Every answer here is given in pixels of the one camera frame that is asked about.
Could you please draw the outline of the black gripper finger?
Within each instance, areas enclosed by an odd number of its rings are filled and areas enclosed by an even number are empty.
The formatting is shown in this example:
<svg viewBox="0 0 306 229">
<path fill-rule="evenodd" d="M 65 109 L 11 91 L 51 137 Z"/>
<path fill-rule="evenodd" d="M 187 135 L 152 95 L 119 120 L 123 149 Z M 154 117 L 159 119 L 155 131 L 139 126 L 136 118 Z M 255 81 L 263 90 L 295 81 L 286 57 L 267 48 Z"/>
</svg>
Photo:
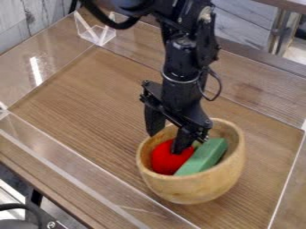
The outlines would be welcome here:
<svg viewBox="0 0 306 229">
<path fill-rule="evenodd" d="M 203 142 L 203 129 L 180 127 L 171 146 L 171 153 L 179 155 L 194 142 Z"/>
<path fill-rule="evenodd" d="M 163 128 L 166 118 L 160 111 L 152 109 L 151 107 L 144 107 L 144 122 L 146 131 L 150 136 L 154 136 Z"/>
</svg>

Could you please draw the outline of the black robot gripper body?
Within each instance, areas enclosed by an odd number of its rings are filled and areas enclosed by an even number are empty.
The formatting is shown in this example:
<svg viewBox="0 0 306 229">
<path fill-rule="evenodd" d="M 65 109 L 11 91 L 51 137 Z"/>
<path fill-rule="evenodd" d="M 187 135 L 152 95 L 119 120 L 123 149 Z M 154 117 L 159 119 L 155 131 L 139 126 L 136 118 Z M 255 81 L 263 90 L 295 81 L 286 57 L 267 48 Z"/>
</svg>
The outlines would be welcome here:
<svg viewBox="0 0 306 229">
<path fill-rule="evenodd" d="M 200 107 L 206 79 L 198 74 L 187 81 L 175 80 L 163 75 L 163 82 L 143 81 L 140 101 L 144 106 L 160 111 L 166 121 L 178 128 L 202 128 L 203 141 L 212 127 L 212 121 Z"/>
</svg>

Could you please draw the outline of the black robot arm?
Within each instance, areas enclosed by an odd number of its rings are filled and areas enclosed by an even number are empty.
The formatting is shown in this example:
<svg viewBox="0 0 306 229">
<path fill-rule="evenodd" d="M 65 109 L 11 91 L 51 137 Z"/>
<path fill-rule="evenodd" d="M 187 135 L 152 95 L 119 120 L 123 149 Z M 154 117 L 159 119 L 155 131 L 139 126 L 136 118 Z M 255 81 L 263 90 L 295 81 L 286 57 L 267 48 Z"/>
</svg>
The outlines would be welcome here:
<svg viewBox="0 0 306 229">
<path fill-rule="evenodd" d="M 218 74 L 210 65 L 219 59 L 211 0 L 81 0 L 88 12 L 109 28 L 125 30 L 151 15 L 159 25 L 164 44 L 163 81 L 144 81 L 140 101 L 144 104 L 146 131 L 154 136 L 171 122 L 176 136 L 175 154 L 204 141 L 212 127 L 200 100 L 207 97 L 208 77 Z"/>
</svg>

